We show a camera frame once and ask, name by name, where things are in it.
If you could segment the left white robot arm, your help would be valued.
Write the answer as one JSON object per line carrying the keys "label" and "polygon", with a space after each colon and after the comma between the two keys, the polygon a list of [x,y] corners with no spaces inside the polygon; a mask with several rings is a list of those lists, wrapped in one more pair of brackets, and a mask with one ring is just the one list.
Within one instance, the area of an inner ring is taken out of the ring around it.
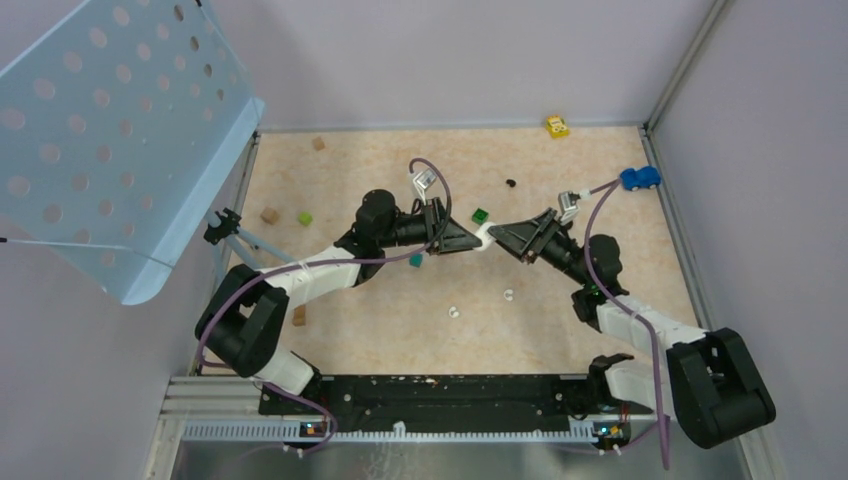
{"label": "left white robot arm", "polygon": [[292,410],[308,413],[320,401],[313,380],[319,371],[282,345],[284,320],[312,300],[367,282],[388,263],[387,249],[403,246],[441,255],[480,249],[483,241],[438,198],[405,213],[393,194],[372,190],[351,229],[320,253],[277,268],[231,268],[195,327],[200,346],[237,375],[275,385]]}

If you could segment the white earbud charging case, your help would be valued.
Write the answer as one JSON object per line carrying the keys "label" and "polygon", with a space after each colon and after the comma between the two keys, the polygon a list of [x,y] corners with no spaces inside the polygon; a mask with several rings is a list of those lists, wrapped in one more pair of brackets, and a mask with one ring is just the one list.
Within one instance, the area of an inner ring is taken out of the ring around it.
{"label": "white earbud charging case", "polygon": [[480,244],[474,248],[475,251],[485,251],[495,243],[495,238],[490,233],[490,229],[494,226],[494,222],[485,222],[474,232],[475,237],[480,241]]}

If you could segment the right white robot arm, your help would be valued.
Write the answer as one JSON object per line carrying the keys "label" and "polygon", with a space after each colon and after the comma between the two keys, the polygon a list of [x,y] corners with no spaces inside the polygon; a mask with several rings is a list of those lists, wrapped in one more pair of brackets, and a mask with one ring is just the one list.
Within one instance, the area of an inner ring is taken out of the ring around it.
{"label": "right white robot arm", "polygon": [[484,246],[497,245],[519,261],[542,260],[579,284],[571,300],[578,319],[649,356],[609,360],[586,385],[589,404],[612,412],[624,401],[676,422],[695,445],[710,449],[775,421],[776,405],[741,335],[676,321],[620,286],[617,240],[593,234],[583,243],[548,209],[520,222],[482,225]]}

